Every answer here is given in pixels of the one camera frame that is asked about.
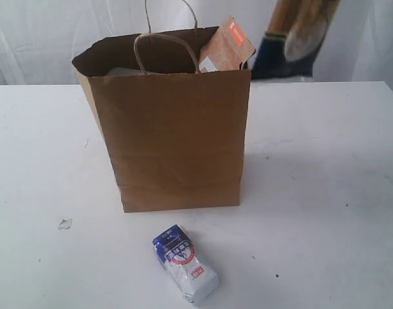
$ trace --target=white packet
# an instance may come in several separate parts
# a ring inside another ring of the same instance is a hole
[[[219,286],[219,276],[200,260],[200,254],[179,226],[167,229],[152,243],[162,267],[189,303],[199,304]]]

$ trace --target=white backdrop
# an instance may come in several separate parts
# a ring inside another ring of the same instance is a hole
[[[189,0],[200,26],[227,15],[258,47],[277,0]],[[179,0],[149,0],[152,30],[191,28]],[[146,32],[144,0],[0,0],[0,84],[77,83],[71,60],[110,35]],[[342,0],[315,80],[384,80],[393,89],[393,0]]]

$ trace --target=paper bag handle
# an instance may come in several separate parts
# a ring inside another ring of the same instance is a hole
[[[194,24],[194,28],[195,28],[195,36],[197,35],[197,19],[196,19],[196,14],[195,11],[193,10],[193,8],[190,6],[190,4],[188,3],[188,1],[186,0],[181,0],[183,3],[186,4],[186,6],[189,8],[190,13],[192,13],[194,20],[195,20],[195,24]],[[149,21],[149,15],[147,13],[147,0],[145,0],[145,13],[146,13],[146,20],[147,20],[147,28],[149,29],[149,33],[152,33],[152,28],[151,28],[151,22]]]
[[[195,64],[196,73],[198,73],[198,74],[201,73],[201,70],[199,69],[199,64],[197,62],[197,59],[196,59],[193,49],[184,40],[179,39],[178,37],[172,37],[170,35],[165,35],[165,34],[161,34],[161,33],[143,33],[143,34],[139,35],[137,38],[135,38],[134,44],[133,44],[133,51],[134,51],[134,56],[136,57],[136,60],[138,61],[140,70],[142,71],[142,73],[144,75],[147,75],[147,72],[145,70],[145,67],[143,66],[143,63],[142,63],[142,60],[140,59],[139,51],[138,51],[138,43],[144,37],[159,37],[160,39],[169,40],[172,42],[176,42],[180,45],[183,45],[187,49],[187,51],[189,52],[189,55],[191,56],[191,58]]]

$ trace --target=table surface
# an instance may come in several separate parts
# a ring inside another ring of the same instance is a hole
[[[253,83],[241,206],[124,214],[80,86],[0,86],[0,309],[191,308],[151,247],[175,223],[203,308],[393,308],[393,92]]]

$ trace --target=small debris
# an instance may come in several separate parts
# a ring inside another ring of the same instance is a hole
[[[57,229],[58,230],[68,230],[71,228],[71,226],[72,226],[72,218],[70,218],[69,220],[63,219]]]

